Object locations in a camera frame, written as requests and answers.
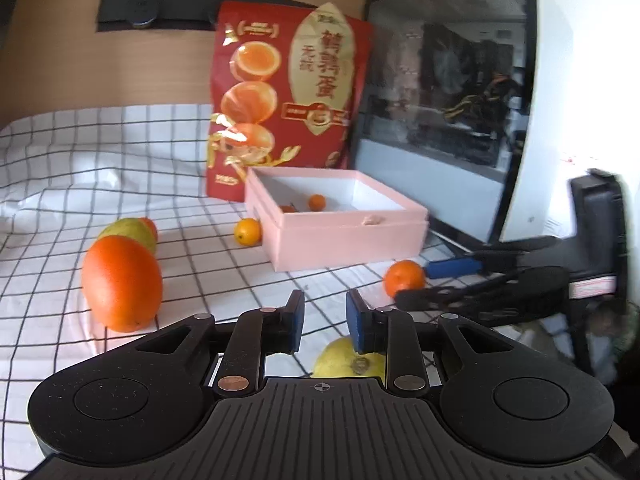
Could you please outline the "large orange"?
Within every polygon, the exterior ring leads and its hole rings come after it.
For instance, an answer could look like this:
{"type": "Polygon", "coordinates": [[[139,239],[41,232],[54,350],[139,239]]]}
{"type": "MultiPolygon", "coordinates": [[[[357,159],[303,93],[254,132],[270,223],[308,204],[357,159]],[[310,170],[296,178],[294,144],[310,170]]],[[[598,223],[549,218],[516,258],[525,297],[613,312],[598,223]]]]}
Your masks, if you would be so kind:
{"type": "Polygon", "coordinates": [[[163,279],[155,257],[121,235],[92,244],[82,264],[81,287],[93,317],[119,333],[150,325],[163,300],[163,279]]]}

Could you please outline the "red snack bag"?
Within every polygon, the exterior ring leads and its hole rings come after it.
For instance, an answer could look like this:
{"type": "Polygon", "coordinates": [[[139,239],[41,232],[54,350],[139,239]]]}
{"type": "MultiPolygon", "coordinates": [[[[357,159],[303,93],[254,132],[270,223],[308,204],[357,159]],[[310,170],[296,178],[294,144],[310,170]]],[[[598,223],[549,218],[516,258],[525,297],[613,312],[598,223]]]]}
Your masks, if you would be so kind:
{"type": "Polygon", "coordinates": [[[372,35],[369,23],[330,2],[306,9],[225,1],[210,70],[207,195],[240,202],[253,167],[336,167],[372,35]]]}

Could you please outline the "mandarin near box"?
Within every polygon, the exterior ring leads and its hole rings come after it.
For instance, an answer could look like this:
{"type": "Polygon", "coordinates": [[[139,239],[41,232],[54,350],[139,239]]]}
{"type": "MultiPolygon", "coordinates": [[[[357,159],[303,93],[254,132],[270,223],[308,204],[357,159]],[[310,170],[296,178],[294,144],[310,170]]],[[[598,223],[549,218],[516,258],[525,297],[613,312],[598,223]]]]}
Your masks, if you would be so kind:
{"type": "Polygon", "coordinates": [[[386,295],[394,298],[403,290],[417,290],[425,286],[425,272],[412,260],[400,260],[392,264],[383,278],[383,287],[386,295]]]}

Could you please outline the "pink cardboard box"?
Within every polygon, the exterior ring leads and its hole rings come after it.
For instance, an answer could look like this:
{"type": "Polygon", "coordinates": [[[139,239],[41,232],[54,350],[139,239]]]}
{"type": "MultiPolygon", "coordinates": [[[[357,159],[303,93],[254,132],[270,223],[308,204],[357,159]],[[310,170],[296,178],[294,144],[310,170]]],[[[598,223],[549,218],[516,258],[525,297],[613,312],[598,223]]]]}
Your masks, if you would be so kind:
{"type": "Polygon", "coordinates": [[[245,208],[262,225],[262,247],[278,272],[415,257],[428,228],[425,207],[355,170],[252,168],[245,208]],[[314,194],[326,198],[325,210],[309,210],[314,194]]]}

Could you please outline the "white checkered tablecloth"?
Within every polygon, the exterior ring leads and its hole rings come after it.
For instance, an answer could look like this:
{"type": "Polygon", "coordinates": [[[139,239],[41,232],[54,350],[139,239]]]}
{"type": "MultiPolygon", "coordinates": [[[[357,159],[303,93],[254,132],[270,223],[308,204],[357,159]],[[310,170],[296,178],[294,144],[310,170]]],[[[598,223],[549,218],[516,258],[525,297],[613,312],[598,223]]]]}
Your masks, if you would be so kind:
{"type": "Polygon", "coordinates": [[[84,255],[120,218],[151,219],[163,303],[159,330],[205,313],[231,322],[306,297],[302,345],[267,370],[305,376],[347,332],[345,294],[385,308],[386,262],[279,273],[259,247],[233,236],[245,209],[204,192],[206,105],[62,110],[26,117],[1,133],[1,474],[24,477],[42,459],[27,422],[30,395],[57,370],[124,344],[96,322],[80,287],[84,255]]]}

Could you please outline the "small kumquat beside box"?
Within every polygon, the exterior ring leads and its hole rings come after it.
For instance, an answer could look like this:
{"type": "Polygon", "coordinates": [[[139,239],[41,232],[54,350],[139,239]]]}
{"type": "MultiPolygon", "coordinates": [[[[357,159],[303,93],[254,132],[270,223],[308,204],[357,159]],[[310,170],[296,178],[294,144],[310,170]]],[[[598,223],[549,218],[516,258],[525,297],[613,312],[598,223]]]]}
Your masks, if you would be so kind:
{"type": "Polygon", "coordinates": [[[233,236],[242,246],[258,245],[262,241],[262,225],[254,218],[244,218],[235,225],[233,236]]]}

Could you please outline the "small kumquat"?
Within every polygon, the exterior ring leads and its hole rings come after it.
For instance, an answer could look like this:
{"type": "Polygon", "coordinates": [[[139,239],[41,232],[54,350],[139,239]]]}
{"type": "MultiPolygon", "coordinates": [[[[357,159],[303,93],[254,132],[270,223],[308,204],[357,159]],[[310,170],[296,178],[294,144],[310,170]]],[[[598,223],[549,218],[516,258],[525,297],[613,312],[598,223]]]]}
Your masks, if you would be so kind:
{"type": "Polygon", "coordinates": [[[308,198],[307,202],[310,211],[322,211],[326,209],[326,198],[321,194],[314,194],[308,198]]]}
{"type": "Polygon", "coordinates": [[[254,218],[244,218],[235,225],[233,236],[242,246],[258,245],[262,241],[262,225],[254,218]]]}

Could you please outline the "yellow-green lemon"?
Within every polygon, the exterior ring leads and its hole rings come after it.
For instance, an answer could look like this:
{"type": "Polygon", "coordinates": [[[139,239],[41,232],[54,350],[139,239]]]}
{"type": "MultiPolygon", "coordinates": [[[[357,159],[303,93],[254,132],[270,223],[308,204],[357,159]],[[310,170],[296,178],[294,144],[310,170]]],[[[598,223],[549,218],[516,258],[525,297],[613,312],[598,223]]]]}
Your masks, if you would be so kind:
{"type": "Polygon", "coordinates": [[[385,378],[385,356],[381,353],[360,354],[349,337],[332,341],[319,354],[311,372],[317,378],[385,378]]]}

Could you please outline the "black wall power strip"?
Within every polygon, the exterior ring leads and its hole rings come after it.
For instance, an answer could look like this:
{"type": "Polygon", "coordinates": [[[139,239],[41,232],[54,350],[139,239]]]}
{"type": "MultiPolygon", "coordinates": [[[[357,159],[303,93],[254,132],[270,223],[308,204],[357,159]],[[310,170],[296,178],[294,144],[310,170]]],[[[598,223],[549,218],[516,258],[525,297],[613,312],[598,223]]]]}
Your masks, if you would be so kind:
{"type": "MultiPolygon", "coordinates": [[[[97,32],[131,29],[210,30],[216,29],[220,6],[227,0],[100,0],[96,14],[97,32]]],[[[229,0],[272,3],[310,8],[295,0],[229,0]]]]}

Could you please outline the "mandarin behind pear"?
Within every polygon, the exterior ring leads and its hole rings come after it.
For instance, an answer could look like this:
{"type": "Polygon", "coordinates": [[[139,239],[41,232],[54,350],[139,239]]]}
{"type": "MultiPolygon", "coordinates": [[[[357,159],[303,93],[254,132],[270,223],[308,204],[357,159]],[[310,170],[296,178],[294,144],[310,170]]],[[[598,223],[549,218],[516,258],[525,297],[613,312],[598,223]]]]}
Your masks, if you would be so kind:
{"type": "Polygon", "coordinates": [[[149,229],[149,231],[153,235],[154,240],[157,242],[158,232],[157,232],[157,227],[155,223],[150,218],[146,218],[146,217],[139,218],[139,221],[142,222],[149,229]]]}

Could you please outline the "yellow-green pear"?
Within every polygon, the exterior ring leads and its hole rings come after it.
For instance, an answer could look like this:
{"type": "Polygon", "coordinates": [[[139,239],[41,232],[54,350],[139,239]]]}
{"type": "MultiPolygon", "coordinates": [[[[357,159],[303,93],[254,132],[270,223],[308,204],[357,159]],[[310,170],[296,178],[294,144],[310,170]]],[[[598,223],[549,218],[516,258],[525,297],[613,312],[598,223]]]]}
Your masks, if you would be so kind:
{"type": "Polygon", "coordinates": [[[100,240],[107,236],[124,236],[142,245],[152,255],[156,253],[157,242],[149,229],[139,221],[139,218],[122,218],[107,226],[98,235],[100,240]]]}

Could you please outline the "mandarin with stem in box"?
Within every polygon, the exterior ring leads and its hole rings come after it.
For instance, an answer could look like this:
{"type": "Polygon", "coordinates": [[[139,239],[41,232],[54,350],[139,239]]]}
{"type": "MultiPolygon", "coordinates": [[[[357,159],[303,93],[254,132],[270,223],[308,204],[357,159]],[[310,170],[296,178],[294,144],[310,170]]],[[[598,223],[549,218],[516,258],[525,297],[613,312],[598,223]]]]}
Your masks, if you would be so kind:
{"type": "Polygon", "coordinates": [[[286,214],[295,214],[297,209],[293,205],[280,205],[280,209],[286,214]]]}

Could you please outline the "glass-sided computer case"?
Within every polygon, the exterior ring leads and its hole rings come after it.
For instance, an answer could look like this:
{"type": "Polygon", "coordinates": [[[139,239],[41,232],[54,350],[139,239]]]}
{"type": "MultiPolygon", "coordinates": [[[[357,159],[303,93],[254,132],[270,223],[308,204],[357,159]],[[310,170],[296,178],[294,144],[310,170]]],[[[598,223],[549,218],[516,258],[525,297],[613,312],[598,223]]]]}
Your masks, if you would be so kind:
{"type": "Polygon", "coordinates": [[[577,228],[568,182],[638,198],[639,0],[364,0],[354,166],[462,245],[577,228]]]}

